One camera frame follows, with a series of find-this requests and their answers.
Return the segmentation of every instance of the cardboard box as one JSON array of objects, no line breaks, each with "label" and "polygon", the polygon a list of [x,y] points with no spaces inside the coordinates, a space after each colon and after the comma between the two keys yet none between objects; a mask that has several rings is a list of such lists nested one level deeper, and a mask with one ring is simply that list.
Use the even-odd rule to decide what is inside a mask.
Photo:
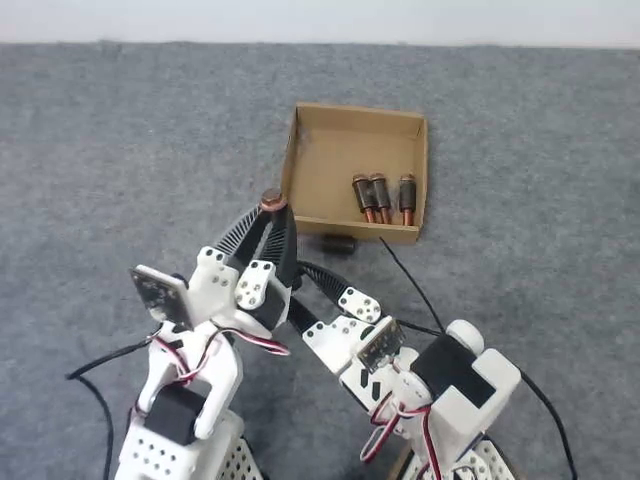
[{"label": "cardboard box", "polygon": [[[381,172],[393,206],[393,225],[366,223],[353,175]],[[400,176],[416,178],[415,226],[397,209]],[[282,192],[300,233],[415,243],[427,198],[427,122],[417,113],[314,103],[296,105],[282,172]]]}]

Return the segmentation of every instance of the black cable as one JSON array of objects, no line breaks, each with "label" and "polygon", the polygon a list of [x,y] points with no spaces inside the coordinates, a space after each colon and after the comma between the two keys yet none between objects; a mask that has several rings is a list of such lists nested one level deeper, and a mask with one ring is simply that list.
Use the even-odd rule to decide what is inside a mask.
[{"label": "black cable", "polygon": [[418,294],[422,297],[422,300],[424,300],[424,303],[427,305],[427,307],[429,308],[429,311],[431,312],[431,315],[433,315],[433,319],[436,321],[436,323],[438,324],[438,328],[440,329],[440,331],[442,333],[445,333],[445,329],[444,326],[442,325],[442,322],[440,321],[440,317],[438,317],[438,314],[436,313],[436,311],[434,310],[433,306],[431,305],[431,302],[429,301],[429,299],[427,298],[427,295],[424,293],[424,291],[422,290],[422,288],[420,288],[420,285],[418,285],[418,282],[415,281],[415,279],[413,278],[413,276],[411,276],[411,274],[409,273],[409,271],[406,269],[406,267],[402,264],[402,262],[400,261],[400,259],[397,257],[397,255],[395,254],[395,252],[393,250],[391,250],[391,247],[389,246],[389,244],[387,242],[384,241],[384,238],[380,237],[380,241],[382,242],[382,244],[384,245],[384,247],[387,249],[387,251],[389,252],[389,255],[391,255],[391,257],[393,258],[393,261],[396,262],[396,264],[398,265],[398,267],[400,267],[400,270],[402,270],[404,272],[404,274],[407,276],[407,278],[409,279],[409,281],[413,284],[413,286],[415,287],[415,289],[417,290]]},{"label": "black cable", "polygon": [[[427,305],[427,307],[431,311],[431,314],[433,315],[433,318],[435,319],[436,323],[440,327],[440,330],[442,330],[442,332],[444,333],[445,330],[444,330],[444,328],[442,326],[442,323],[440,322],[440,319],[438,318],[438,315],[436,314],[435,310],[433,309],[433,306],[431,305],[431,302],[427,298],[427,296],[424,293],[424,291],[416,283],[414,278],[407,271],[407,269],[402,264],[402,262],[398,259],[398,257],[393,252],[393,250],[391,250],[391,247],[389,247],[387,242],[385,242],[382,237],[380,237],[380,241],[385,246],[385,248],[387,249],[389,254],[391,254],[391,256],[395,260],[396,264],[398,264],[400,269],[407,276],[409,281],[416,288],[416,290],[418,291],[418,293],[420,294],[420,296],[424,300],[424,303]],[[417,328],[415,328],[416,330],[422,331],[422,327],[418,327],[418,325],[411,324],[411,326],[409,326],[409,325],[405,325],[405,326],[407,328],[415,328],[415,327],[417,327]],[[518,369],[520,370],[520,374],[522,376],[522,380],[524,381],[524,383],[526,383],[529,386],[529,388],[531,389],[531,391],[536,394],[536,396],[540,399],[540,401],[544,404],[544,406],[547,407],[547,410],[549,411],[549,413],[553,417],[553,420],[556,423],[556,427],[558,428],[558,432],[560,433],[560,438],[562,439],[562,446],[564,447],[564,453],[565,453],[565,456],[567,457],[567,463],[569,464],[569,470],[571,470],[571,478],[572,478],[572,480],[578,480],[578,471],[576,470],[575,463],[573,462],[573,455],[571,454],[571,447],[569,446],[569,439],[567,438],[567,432],[564,429],[564,425],[562,424],[562,419],[560,418],[560,415],[558,415],[558,412],[556,411],[555,407],[551,403],[551,400],[549,400],[547,398],[547,396],[544,394],[544,392],[542,390],[540,390],[540,388],[535,384],[535,382],[533,380],[531,380],[531,377],[529,377],[529,375],[527,375],[524,372],[524,370],[522,370],[520,367],[518,367]]]},{"label": "black cable", "polygon": [[109,473],[111,471],[111,458],[113,457],[113,442],[114,442],[114,434],[113,434],[113,417],[111,416],[111,410],[109,410],[109,405],[107,401],[104,399],[100,390],[91,383],[89,380],[84,378],[82,375],[87,373],[89,370],[92,370],[104,363],[107,363],[111,360],[114,360],[119,357],[123,357],[124,355],[128,355],[130,353],[135,352],[136,350],[140,350],[143,347],[146,347],[151,342],[152,338],[158,333],[160,329],[156,330],[151,335],[147,336],[144,340],[141,340],[138,343],[134,343],[133,345],[128,345],[123,348],[119,348],[107,355],[104,355],[100,358],[92,360],[91,362],[81,366],[80,368],[75,369],[73,372],[68,373],[64,376],[67,380],[78,380],[85,387],[93,393],[93,396],[96,397],[98,403],[102,407],[102,411],[104,412],[105,419],[107,421],[107,454],[104,462],[104,469],[102,471],[103,480],[109,480]]},{"label": "black cable", "polygon": [[400,320],[396,318],[396,322],[398,322],[403,327],[409,328],[411,330],[416,330],[422,333],[428,333],[429,335],[433,335],[434,337],[439,337],[442,335],[438,330],[433,330],[429,327],[422,327],[420,325],[416,325],[415,323],[407,322],[406,320]]},{"label": "black cable", "polygon": [[576,470],[575,463],[573,462],[573,455],[571,454],[571,447],[569,446],[569,439],[567,438],[567,432],[564,429],[564,425],[562,424],[562,419],[558,412],[556,411],[551,400],[547,398],[540,387],[535,384],[535,382],[527,375],[524,370],[518,367],[520,370],[520,375],[522,376],[522,380],[526,383],[531,391],[536,394],[536,396],[540,399],[540,401],[547,407],[547,410],[553,417],[554,422],[556,422],[556,427],[558,428],[558,432],[560,433],[560,438],[562,439],[562,446],[564,448],[564,454],[567,457],[567,463],[569,464],[569,470],[571,470],[571,478],[573,480],[578,479],[578,471]]},{"label": "black cable", "polygon": [[111,353],[108,353],[108,354],[106,354],[106,355],[104,355],[104,356],[102,356],[100,358],[96,358],[95,360],[90,361],[89,363],[81,366],[80,368],[75,369],[73,372],[68,373],[67,375],[65,375],[65,378],[67,380],[73,380],[73,379],[79,377],[80,375],[84,375],[89,370],[93,370],[94,368],[99,367],[103,363],[110,362],[111,360],[115,360],[116,358],[123,357],[125,355],[129,355],[130,353],[133,353],[136,350],[140,350],[141,348],[144,348],[147,345],[149,345],[153,335],[155,335],[155,333],[149,335],[144,340],[142,340],[142,341],[140,341],[138,343],[134,343],[133,345],[128,345],[126,347],[123,347],[123,348],[120,348],[118,350],[115,350],[115,351],[113,351]]},{"label": "black cable", "polygon": [[98,403],[102,407],[102,411],[104,412],[105,420],[107,421],[107,454],[104,459],[104,468],[102,470],[102,480],[109,480],[109,474],[111,471],[111,458],[113,456],[113,418],[111,417],[111,410],[109,410],[109,405],[107,405],[107,401],[104,399],[100,390],[91,383],[89,380],[84,378],[82,375],[76,375],[73,377],[73,380],[78,380],[85,387],[89,389],[89,391],[96,397]]}]

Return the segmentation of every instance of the perforated bracket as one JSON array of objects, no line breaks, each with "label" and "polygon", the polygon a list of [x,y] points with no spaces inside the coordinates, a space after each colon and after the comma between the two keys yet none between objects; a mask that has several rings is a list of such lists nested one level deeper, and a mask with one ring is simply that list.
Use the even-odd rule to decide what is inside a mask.
[{"label": "perforated bracket", "polygon": [[332,323],[318,322],[302,334],[302,339],[332,373],[342,371],[356,353],[366,322],[340,315]]},{"label": "perforated bracket", "polygon": [[355,288],[347,288],[338,299],[338,304],[345,312],[363,322],[375,323],[380,319],[380,304]]},{"label": "perforated bracket", "polygon": [[240,438],[234,448],[229,451],[225,460],[223,471],[216,480],[262,480],[262,474],[258,470],[251,450],[247,442]]},{"label": "perforated bracket", "polygon": [[[417,480],[416,475],[422,467],[417,455],[413,455],[402,480]],[[454,473],[462,480],[517,480],[505,459],[489,440],[481,441],[473,450],[465,453],[447,472],[442,480],[454,480]],[[432,470],[428,470],[420,480],[435,480]]]},{"label": "perforated bracket", "polygon": [[122,446],[116,478],[132,478],[127,474],[135,472],[152,480],[189,480],[203,444],[183,447],[134,422]]},{"label": "perforated bracket", "polygon": [[275,277],[275,272],[272,262],[252,261],[238,280],[235,290],[237,304],[244,310],[255,310],[262,305],[267,285]]}]

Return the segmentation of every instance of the gray carpet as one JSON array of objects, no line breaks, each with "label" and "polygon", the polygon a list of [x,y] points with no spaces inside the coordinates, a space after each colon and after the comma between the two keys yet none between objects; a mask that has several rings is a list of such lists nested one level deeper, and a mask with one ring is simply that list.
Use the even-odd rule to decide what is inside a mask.
[{"label": "gray carpet", "polygon": [[[623,51],[1,46],[0,477],[100,478],[102,413],[63,374],[153,328],[127,269],[189,274],[278,183],[305,100],[428,116],[428,222],[399,256],[444,319],[475,322],[555,401],[582,478],[637,478],[639,74]],[[348,260],[300,252],[432,322],[380,245]],[[333,313],[309,287],[302,298]],[[361,466],[367,419],[290,326],[277,338],[293,358],[241,345],[233,402],[263,469],[385,478],[400,442]],[[146,368],[138,352],[89,376],[113,409],[116,455]],[[569,478],[524,386],[494,436],[527,478]]]}]

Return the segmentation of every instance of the screw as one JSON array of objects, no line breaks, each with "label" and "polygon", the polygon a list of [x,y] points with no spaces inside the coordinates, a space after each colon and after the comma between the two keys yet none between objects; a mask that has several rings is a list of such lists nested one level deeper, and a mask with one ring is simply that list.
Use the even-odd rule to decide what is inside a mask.
[{"label": "screw", "polygon": [[279,188],[269,188],[262,194],[260,207],[267,212],[276,212],[283,209],[287,205],[282,192]]}]

